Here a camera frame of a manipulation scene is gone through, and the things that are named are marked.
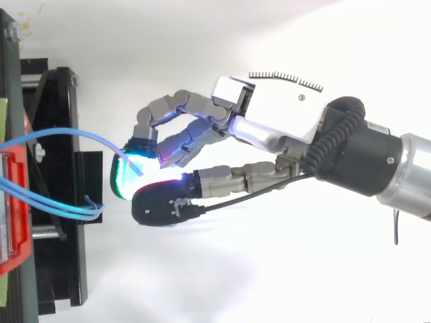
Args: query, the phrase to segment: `led light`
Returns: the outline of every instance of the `led light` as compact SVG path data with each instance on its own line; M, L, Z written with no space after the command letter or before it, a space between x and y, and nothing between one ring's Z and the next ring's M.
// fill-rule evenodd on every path
M160 169L157 159L129 153L126 155L143 172L143 176L139 177L123 159L119 159L115 183L119 194L125 200L130 201L137 190L148 184L182 178L184 171L180 167Z

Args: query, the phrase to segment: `metal rod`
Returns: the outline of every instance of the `metal rod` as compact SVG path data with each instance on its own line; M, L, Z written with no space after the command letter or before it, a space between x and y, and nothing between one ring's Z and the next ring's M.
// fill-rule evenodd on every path
M41 74L21 75L21 85L23 89L34 89L39 86Z
M35 225L33 227L33 239L55 239L59 233L54 225Z

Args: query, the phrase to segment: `metal screw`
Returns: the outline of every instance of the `metal screw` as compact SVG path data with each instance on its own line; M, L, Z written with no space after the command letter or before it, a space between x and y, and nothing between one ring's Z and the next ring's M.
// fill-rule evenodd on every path
M5 29L5 35L7 39L12 42L19 42L22 39L21 24L17 22L9 22Z
M77 87L79 82L78 82L78 75L76 74L72 74L70 82L72 83L73 87Z
M43 157L45 157L46 151L42 148L42 145L37 143L34 146L34 158L38 163L41 163L43 160Z

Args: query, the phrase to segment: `black coiled cable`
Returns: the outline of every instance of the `black coiled cable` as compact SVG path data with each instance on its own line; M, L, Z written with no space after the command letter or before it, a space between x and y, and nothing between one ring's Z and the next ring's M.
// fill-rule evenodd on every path
M306 174L316 176L323 160L356 131L365 118L365 107L361 100L344 96L328 104L328 107L347 112L345 118L311 145L302 158L301 168Z

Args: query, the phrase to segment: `red plastic container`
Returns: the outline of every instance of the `red plastic container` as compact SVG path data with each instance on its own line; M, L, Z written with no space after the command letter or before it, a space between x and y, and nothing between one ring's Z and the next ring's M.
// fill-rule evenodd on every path
M28 188L26 148L16 145L0 151L0 154L3 162L3 176L7 175L7 178L15 184ZM6 193L4 193L3 203L7 229L3 230L3 233L0 232L2 234L0 243L3 244L3 251L7 250L7 256L3 255L3 262L0 257L0 262L2 262L0 263L0 276L21 265L32 253L29 206Z

